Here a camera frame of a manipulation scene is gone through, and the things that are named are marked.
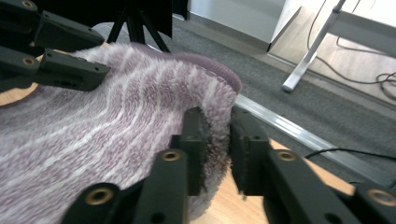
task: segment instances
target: wooden table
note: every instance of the wooden table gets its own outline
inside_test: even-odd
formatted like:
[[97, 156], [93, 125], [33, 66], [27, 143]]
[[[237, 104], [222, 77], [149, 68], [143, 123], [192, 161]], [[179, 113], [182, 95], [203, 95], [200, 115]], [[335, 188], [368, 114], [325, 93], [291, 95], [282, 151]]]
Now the wooden table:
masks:
[[[30, 94], [36, 88], [34, 84], [27, 90], [11, 90], [0, 93], [0, 105], [9, 104], [18, 101]], [[273, 148], [285, 149], [284, 146], [272, 140]], [[337, 188], [344, 193], [352, 194], [354, 188], [347, 182], [330, 174], [314, 163], [307, 161], [311, 168], [320, 176], [320, 178], [328, 185]], [[238, 195], [236, 185], [233, 182], [231, 171], [229, 170], [225, 179], [222, 181], [219, 191], [216, 194], [212, 205], [203, 216], [194, 220], [192, 224], [236, 224], [236, 223], [268, 223], [263, 209], [262, 197], [247, 197], [243, 201], [242, 196]]]

